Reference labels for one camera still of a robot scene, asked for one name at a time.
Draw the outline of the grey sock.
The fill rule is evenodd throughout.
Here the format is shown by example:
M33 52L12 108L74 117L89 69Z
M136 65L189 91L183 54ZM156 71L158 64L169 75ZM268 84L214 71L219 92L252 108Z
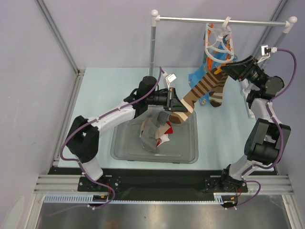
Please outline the grey sock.
M155 138L156 130L157 127L151 121L149 121L141 136L141 144L143 148L151 153L157 152L157 141Z
M163 126L168 121L169 113L165 111L160 111L152 116L152 123L159 128Z

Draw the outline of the white round peg hanger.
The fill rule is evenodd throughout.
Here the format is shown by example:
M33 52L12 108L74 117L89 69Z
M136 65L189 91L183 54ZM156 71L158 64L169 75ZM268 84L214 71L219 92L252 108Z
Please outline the white round peg hanger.
M232 31L228 25L230 19L227 17L218 27L213 23L206 24L204 54L213 62L227 64L235 58Z

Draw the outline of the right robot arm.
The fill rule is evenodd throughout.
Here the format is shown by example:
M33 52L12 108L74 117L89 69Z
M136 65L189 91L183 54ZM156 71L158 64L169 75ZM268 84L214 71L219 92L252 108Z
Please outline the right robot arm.
M282 124L273 110L272 101L285 86L282 78L267 75L253 56L228 63L221 69L236 81L247 79L258 87L246 98L256 123L245 143L244 155L225 168L219 179L222 191L233 192L246 184L249 174L258 168L271 169L281 160L291 127Z

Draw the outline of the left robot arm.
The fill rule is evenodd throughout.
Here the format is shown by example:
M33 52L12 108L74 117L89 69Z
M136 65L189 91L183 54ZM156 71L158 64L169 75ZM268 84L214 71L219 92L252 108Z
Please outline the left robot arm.
M139 86L116 108L96 117L87 119L78 116L73 120L68 136L64 143L75 156L82 171L89 177L88 185L95 191L104 188L105 179L96 158L99 139L108 130L147 111L150 105L162 106L164 113L171 112L178 121L184 121L193 108L185 99L177 97L175 88L158 89L159 79L145 76Z

